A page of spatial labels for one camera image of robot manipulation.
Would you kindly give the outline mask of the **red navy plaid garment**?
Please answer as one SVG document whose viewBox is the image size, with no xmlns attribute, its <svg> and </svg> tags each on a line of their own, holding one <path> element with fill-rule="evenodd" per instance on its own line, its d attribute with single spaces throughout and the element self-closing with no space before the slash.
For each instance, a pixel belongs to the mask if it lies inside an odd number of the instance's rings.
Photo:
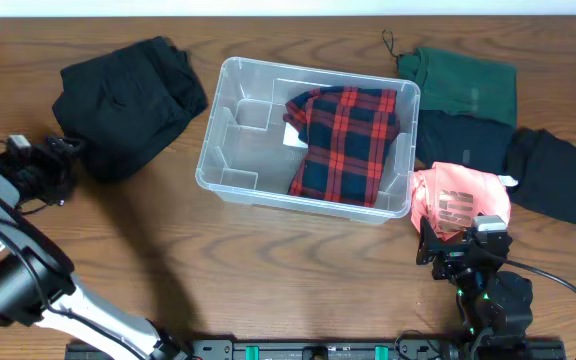
<svg viewBox="0 0 576 360">
<path fill-rule="evenodd" d="M 397 92 L 350 86 L 316 88 L 286 104 L 286 124 L 307 153 L 291 196 L 363 207 L 375 205 L 392 143 L 400 133 Z"/>
</svg>

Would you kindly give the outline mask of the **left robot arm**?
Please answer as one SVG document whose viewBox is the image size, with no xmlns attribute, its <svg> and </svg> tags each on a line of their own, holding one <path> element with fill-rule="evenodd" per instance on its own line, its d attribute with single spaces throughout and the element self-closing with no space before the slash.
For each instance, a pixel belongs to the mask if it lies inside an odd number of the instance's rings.
<svg viewBox="0 0 576 360">
<path fill-rule="evenodd" d="M 0 326 L 14 323 L 67 333 L 84 343 L 84 359 L 189 359 L 146 318 L 129 315 L 87 290 L 69 257 L 26 218 L 32 200 L 60 205 L 72 193 L 79 140 L 49 137 L 33 145 L 22 135 L 0 153 Z"/>
</svg>

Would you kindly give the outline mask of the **black garment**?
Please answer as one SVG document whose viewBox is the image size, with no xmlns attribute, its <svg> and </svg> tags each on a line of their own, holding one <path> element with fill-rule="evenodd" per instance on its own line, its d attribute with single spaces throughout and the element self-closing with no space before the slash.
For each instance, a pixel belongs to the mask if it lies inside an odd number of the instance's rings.
<svg viewBox="0 0 576 360">
<path fill-rule="evenodd" d="M 98 182 L 120 182 L 177 139 L 208 105 L 188 53 L 157 36 L 61 70 L 53 113 L 84 142 Z"/>
<path fill-rule="evenodd" d="M 518 184 L 512 203 L 576 224 L 576 146 L 545 129 L 520 128 L 506 153 L 505 172 Z"/>
</svg>

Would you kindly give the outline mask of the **dark green garment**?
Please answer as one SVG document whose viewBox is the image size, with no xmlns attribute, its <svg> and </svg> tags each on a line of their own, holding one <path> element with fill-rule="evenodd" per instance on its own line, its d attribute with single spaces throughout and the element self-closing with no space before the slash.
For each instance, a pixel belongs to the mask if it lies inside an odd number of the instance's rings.
<svg viewBox="0 0 576 360">
<path fill-rule="evenodd" d="M 512 65 L 418 47 L 398 58 L 397 71 L 419 87 L 422 110 L 517 125 L 517 70 Z"/>
</svg>

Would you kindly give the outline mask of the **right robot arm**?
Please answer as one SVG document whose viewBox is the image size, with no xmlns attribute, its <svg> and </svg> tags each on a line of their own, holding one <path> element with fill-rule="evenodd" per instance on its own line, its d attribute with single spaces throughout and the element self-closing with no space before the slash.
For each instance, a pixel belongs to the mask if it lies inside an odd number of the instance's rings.
<svg viewBox="0 0 576 360">
<path fill-rule="evenodd" d="M 432 277 L 456 287 L 463 336 L 443 350 L 446 359 L 526 359 L 526 330 L 533 321 L 532 282 L 503 271 L 512 238 L 497 215 L 477 216 L 442 240 L 426 217 L 420 220 L 416 263 L 432 265 Z"/>
</svg>

